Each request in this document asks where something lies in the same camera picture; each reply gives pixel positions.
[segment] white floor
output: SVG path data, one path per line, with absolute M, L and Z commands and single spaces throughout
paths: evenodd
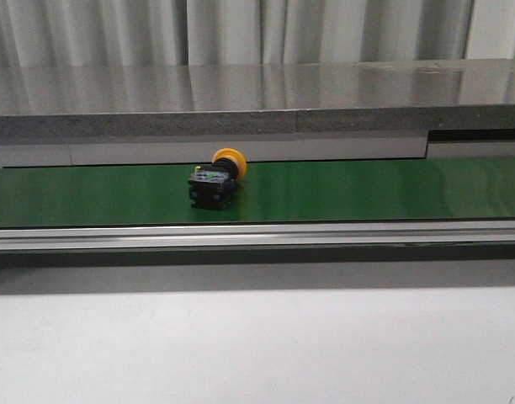
M 0 295 L 0 404 L 101 402 L 515 404 L 515 286 Z

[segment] green conveyor belt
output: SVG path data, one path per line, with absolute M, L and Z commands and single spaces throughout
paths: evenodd
M 0 227 L 515 217 L 515 157 L 250 163 L 223 211 L 193 164 L 0 169 Z

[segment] white curtain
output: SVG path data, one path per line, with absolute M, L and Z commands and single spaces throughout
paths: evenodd
M 0 0 L 0 66 L 515 58 L 515 0 Z

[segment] gray countertop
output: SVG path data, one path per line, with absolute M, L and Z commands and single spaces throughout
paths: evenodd
M 0 68 L 0 140 L 515 128 L 515 61 Z

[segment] metal frame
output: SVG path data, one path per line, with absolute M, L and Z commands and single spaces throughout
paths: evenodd
M 0 230 L 0 251 L 515 242 L 515 220 L 380 221 Z

